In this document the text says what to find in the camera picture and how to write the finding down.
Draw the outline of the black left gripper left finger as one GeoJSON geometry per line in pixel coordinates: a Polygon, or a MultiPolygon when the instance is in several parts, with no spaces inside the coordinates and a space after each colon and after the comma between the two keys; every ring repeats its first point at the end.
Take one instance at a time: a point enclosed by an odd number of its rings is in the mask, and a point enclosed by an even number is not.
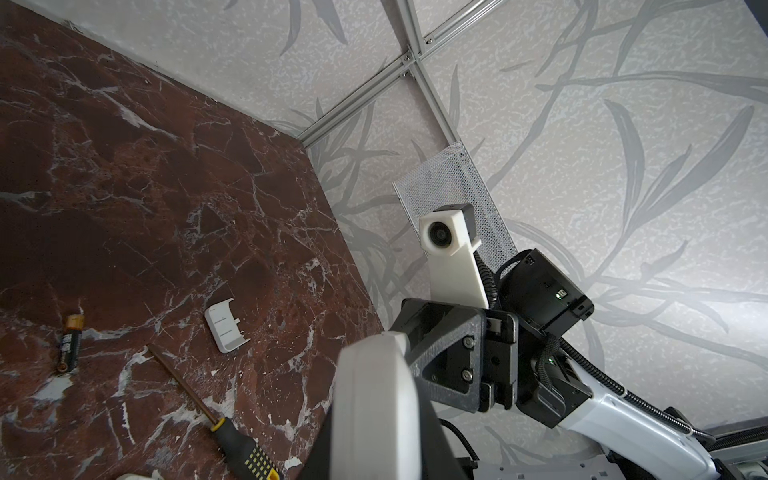
{"type": "Polygon", "coordinates": [[[304,463],[298,480],[329,480],[332,420],[325,419],[304,463]]]}

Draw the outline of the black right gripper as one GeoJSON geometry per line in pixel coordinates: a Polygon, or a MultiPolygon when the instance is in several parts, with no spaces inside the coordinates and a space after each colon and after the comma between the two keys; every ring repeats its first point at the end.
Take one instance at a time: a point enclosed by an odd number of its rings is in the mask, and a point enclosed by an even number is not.
{"type": "Polygon", "coordinates": [[[392,329],[434,402],[474,413],[518,408],[553,428],[593,395],[561,339],[594,312],[592,301],[546,256],[524,250],[481,269],[488,308],[409,298],[392,329]]]}

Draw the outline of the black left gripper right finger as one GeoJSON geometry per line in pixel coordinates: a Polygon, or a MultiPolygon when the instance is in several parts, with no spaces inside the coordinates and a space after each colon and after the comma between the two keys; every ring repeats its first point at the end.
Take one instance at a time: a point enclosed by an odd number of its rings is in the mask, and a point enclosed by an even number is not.
{"type": "Polygon", "coordinates": [[[419,405],[421,478],[466,480],[467,476],[443,433],[443,427],[432,406],[424,381],[416,379],[415,385],[419,405]]]}

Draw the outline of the white air conditioner remote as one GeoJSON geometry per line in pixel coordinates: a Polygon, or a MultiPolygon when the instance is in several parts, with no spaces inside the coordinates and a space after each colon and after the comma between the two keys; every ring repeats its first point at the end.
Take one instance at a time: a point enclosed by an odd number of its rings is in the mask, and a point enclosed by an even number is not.
{"type": "Polygon", "coordinates": [[[385,332],[341,350],[333,392],[330,477],[422,477],[419,396],[409,340],[385,332]]]}

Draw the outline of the black yellow screwdriver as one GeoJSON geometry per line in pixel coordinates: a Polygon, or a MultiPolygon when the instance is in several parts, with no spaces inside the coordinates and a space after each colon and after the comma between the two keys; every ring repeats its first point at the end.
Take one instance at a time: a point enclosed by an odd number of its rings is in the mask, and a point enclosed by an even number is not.
{"type": "Polygon", "coordinates": [[[210,432],[223,452],[230,472],[237,479],[279,480],[284,478],[278,472],[276,464],[255,439],[238,430],[229,417],[217,418],[161,352],[154,345],[148,345],[147,348],[210,421],[210,432]]]}

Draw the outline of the white battery cover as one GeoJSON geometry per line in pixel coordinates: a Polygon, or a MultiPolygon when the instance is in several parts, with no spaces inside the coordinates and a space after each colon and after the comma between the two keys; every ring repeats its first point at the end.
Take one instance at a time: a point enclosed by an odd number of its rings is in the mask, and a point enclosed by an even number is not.
{"type": "Polygon", "coordinates": [[[231,353],[248,342],[238,327],[240,320],[232,313],[232,301],[233,298],[229,298],[215,303],[204,312],[205,321],[222,354],[231,353]]]}

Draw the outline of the white remote control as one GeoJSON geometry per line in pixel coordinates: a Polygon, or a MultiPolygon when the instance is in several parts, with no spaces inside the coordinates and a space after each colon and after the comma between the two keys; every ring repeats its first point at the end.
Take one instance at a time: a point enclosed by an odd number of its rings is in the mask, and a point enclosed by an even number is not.
{"type": "Polygon", "coordinates": [[[116,480],[158,480],[157,478],[145,475],[139,475],[136,473],[126,473],[120,475],[116,480]]]}

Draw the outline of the black orange AA battery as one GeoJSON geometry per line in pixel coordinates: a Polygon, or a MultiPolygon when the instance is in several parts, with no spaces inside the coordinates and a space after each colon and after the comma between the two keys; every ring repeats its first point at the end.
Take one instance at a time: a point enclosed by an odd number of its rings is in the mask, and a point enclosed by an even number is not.
{"type": "Polygon", "coordinates": [[[70,373],[77,368],[84,323],[85,316],[83,314],[68,315],[64,322],[59,359],[56,365],[56,371],[60,374],[70,373]]]}

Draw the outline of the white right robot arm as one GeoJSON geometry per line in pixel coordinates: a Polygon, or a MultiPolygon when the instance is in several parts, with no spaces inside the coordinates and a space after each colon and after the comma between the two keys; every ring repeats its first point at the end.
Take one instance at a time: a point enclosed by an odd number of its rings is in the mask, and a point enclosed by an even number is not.
{"type": "Polygon", "coordinates": [[[428,256],[431,297],[403,303],[394,330],[429,398],[466,412],[518,409],[604,447],[633,479],[763,479],[767,431],[721,438],[612,379],[565,339],[594,311],[542,253],[497,270],[475,252],[428,256]]]}

